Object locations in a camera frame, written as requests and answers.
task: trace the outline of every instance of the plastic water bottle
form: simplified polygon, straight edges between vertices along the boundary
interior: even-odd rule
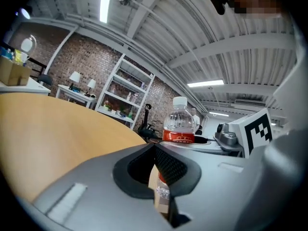
[[[173,111],[164,122],[163,141],[194,143],[194,119],[187,111],[187,98],[173,99]],[[160,173],[156,191],[161,197],[169,199],[169,188]]]

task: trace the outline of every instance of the white side table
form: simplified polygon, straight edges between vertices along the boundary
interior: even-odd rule
[[[92,109],[95,103],[95,98],[87,97],[79,92],[75,92],[69,89],[68,86],[58,85],[58,90],[56,94],[56,98],[59,98],[60,92],[63,91],[66,96],[76,99],[82,103],[86,103],[86,107]]]

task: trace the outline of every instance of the red bottle label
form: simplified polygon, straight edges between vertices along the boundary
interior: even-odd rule
[[[193,133],[178,133],[164,130],[163,141],[179,142],[179,143],[194,143]]]

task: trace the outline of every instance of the air conditioner unit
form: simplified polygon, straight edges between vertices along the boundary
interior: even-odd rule
[[[244,105],[252,105],[257,107],[265,107],[266,104],[262,101],[256,101],[256,100],[248,100],[248,99],[235,99],[235,104],[244,104]]]

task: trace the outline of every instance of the bottle cap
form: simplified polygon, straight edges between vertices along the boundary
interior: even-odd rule
[[[174,105],[185,105],[185,106],[187,106],[187,98],[185,98],[185,97],[175,97],[173,99],[173,106]]]

